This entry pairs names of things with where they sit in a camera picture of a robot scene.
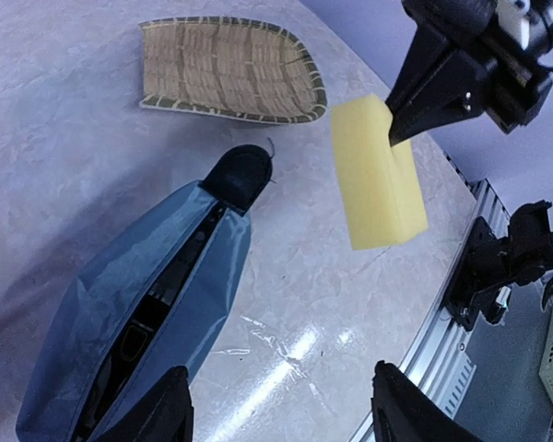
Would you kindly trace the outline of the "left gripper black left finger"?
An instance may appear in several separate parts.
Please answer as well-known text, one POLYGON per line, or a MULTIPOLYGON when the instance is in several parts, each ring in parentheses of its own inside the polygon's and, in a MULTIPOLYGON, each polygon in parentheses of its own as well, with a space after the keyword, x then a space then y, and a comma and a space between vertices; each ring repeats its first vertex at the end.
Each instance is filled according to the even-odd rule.
POLYGON ((97 376, 100 422, 91 441, 191 441, 194 406, 186 366, 139 366, 120 384, 97 376))

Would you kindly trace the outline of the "yellow sponge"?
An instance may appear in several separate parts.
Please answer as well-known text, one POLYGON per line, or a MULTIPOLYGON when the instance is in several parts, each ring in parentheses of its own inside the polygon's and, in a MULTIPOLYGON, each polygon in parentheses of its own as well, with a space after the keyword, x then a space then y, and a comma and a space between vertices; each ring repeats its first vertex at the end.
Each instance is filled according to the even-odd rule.
POLYGON ((335 171, 353 250, 403 244, 429 227, 411 144, 390 144, 392 122, 373 94, 331 109, 335 171))

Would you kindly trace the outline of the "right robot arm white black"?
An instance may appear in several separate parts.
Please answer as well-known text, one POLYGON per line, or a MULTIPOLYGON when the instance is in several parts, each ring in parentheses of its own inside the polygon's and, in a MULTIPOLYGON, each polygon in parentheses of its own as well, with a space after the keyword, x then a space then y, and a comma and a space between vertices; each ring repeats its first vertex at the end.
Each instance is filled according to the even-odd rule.
POLYGON ((486 113, 506 134, 528 125, 552 88, 553 1, 405 1, 417 24, 385 103, 391 145, 486 113))

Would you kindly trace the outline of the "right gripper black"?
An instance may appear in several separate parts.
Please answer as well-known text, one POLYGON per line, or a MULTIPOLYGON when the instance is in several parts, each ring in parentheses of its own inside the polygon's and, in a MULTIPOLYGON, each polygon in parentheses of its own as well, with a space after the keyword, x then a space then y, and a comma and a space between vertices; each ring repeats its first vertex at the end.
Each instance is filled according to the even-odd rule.
POLYGON ((553 4, 531 1, 523 50, 499 26, 497 1, 405 1, 417 30, 386 99, 390 146, 486 113, 506 134, 529 124, 552 88, 538 62, 553 48, 553 4))

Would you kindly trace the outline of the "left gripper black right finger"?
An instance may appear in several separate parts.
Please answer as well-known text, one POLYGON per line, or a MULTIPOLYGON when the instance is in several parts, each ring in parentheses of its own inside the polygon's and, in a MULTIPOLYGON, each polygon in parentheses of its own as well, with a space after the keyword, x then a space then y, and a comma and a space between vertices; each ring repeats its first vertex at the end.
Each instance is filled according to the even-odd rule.
POLYGON ((373 432, 383 442, 476 442, 479 438, 444 414, 394 364, 374 368, 373 432))

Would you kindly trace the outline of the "grey zipper pouch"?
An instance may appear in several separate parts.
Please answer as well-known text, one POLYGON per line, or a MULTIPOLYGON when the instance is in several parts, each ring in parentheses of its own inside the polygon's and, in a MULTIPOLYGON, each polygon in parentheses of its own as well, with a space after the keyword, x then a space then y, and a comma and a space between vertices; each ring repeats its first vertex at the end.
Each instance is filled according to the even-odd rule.
POLYGON ((251 245, 249 211, 272 175, 258 145, 227 151, 202 180, 150 209, 86 264, 47 331, 16 423, 21 441, 74 441, 105 357, 141 297, 215 204, 226 211, 139 366, 186 366, 189 385, 233 306, 251 245))

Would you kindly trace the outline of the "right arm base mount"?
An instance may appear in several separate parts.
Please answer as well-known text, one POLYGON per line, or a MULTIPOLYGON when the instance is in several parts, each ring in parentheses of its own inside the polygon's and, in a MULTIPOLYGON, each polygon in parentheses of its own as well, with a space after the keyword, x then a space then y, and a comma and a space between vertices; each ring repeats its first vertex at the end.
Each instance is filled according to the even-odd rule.
POLYGON ((553 230, 549 201, 524 204, 510 218, 507 235, 498 238, 482 216, 475 219, 442 305, 457 324, 470 332, 482 314, 497 324, 506 308, 498 303, 500 290, 529 285, 553 270, 553 230))

